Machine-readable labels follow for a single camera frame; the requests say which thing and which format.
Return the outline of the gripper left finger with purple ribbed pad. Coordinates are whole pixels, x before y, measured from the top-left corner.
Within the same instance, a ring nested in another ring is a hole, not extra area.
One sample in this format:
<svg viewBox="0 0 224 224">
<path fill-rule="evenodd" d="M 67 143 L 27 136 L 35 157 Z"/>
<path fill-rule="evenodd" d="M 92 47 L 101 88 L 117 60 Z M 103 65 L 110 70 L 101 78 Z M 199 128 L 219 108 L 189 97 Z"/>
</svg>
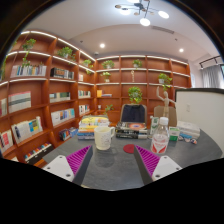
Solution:
<svg viewBox="0 0 224 224">
<path fill-rule="evenodd" d="M 93 148 L 89 145 L 68 156 L 57 156 L 44 167 L 44 170 L 81 185 L 92 155 Z"/>
</svg>

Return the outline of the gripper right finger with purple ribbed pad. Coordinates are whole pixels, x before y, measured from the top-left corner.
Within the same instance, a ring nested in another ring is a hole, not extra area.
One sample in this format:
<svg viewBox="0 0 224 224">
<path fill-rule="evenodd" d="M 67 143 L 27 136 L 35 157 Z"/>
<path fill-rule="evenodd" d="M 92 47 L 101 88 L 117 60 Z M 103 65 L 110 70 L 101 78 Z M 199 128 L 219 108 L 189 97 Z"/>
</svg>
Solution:
<svg viewBox="0 0 224 224">
<path fill-rule="evenodd" d="M 134 146 L 134 156 L 145 185 L 181 170 L 169 156 L 158 156 L 138 145 Z"/>
</svg>

